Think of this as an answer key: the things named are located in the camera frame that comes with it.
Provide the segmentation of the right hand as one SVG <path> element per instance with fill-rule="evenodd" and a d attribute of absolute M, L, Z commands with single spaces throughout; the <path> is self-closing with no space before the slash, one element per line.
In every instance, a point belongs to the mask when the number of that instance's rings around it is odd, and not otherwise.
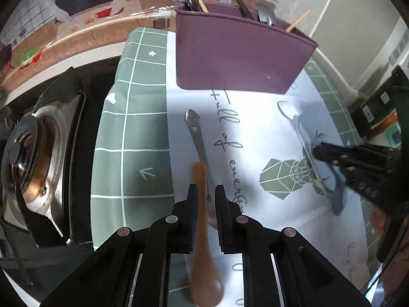
<path fill-rule="evenodd" d="M 408 216 L 392 219 L 386 212 L 374 209 L 370 222 L 381 238 L 377 260 L 383 263 L 381 282 L 385 300 L 390 300 L 408 276 Z"/>

